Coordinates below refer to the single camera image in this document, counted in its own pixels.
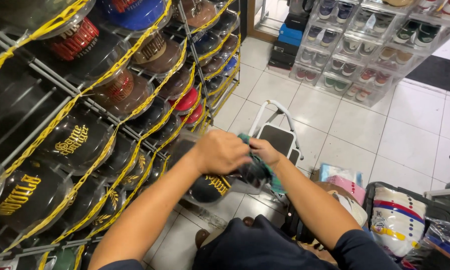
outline blue shoe box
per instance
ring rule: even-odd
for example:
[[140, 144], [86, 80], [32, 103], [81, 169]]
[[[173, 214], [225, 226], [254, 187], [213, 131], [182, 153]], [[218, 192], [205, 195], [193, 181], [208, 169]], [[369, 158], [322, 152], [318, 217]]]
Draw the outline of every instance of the blue shoe box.
[[285, 24], [282, 24], [278, 34], [278, 40], [292, 44], [294, 46], [300, 46], [300, 42], [302, 41], [303, 31], [290, 29], [286, 27]]

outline hand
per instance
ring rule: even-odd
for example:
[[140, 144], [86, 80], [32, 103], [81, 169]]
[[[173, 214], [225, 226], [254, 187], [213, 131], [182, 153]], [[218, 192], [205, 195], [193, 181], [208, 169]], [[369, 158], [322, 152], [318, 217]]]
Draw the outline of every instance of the hand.
[[281, 156], [283, 156], [267, 140], [250, 138], [250, 146], [252, 153], [258, 155], [272, 169], [276, 168]]
[[212, 130], [206, 133], [189, 151], [197, 170], [202, 174], [226, 175], [245, 163], [250, 147], [230, 132]]

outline red cap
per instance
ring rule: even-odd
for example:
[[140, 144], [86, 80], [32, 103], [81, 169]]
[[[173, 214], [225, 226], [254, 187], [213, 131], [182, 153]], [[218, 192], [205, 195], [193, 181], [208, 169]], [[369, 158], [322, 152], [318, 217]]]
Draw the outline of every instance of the red cap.
[[[197, 101], [197, 98], [198, 91], [194, 87], [192, 87], [192, 89], [190, 89], [190, 91], [188, 91], [188, 93], [186, 93], [186, 95], [184, 95], [180, 102], [176, 105], [175, 110], [179, 112], [189, 110]], [[176, 100], [169, 100], [168, 102], [173, 106], [175, 104], [175, 101]]]
[[[186, 120], [185, 124], [192, 124], [198, 121], [198, 118], [200, 118], [201, 112], [203, 111], [203, 106], [198, 104], [198, 106], [193, 110], [192, 114], [190, 114], [190, 117], [188, 120]], [[182, 121], [185, 119], [186, 115], [180, 116]]]

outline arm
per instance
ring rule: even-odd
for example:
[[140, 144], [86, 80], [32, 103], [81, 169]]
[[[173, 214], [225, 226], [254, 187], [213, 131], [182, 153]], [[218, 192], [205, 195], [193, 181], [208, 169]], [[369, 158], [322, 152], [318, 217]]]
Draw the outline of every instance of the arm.
[[347, 231], [361, 230], [352, 215], [338, 201], [306, 178], [269, 142], [251, 138], [250, 146], [253, 153], [274, 169], [300, 219], [326, 248], [334, 249]]
[[142, 260], [193, 182], [203, 174], [228, 174], [251, 161], [248, 152], [249, 147], [232, 133], [207, 133], [123, 212], [95, 249], [89, 270], [114, 261]]

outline person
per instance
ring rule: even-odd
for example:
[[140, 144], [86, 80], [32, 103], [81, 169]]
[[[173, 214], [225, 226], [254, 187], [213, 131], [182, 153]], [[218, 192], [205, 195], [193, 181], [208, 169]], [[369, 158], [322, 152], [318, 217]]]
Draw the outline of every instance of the person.
[[254, 222], [248, 220], [247, 225], [252, 222], [252, 227], [234, 218], [219, 236], [201, 244], [193, 269], [399, 269], [338, 201], [307, 179], [270, 143], [254, 138], [249, 143], [250, 146], [233, 133], [221, 130], [205, 134], [123, 212], [98, 244], [88, 269], [143, 269], [139, 261], [193, 182], [200, 175], [226, 175], [251, 162], [250, 148], [274, 170], [300, 219], [330, 252], [337, 266], [301, 248], [259, 215]]

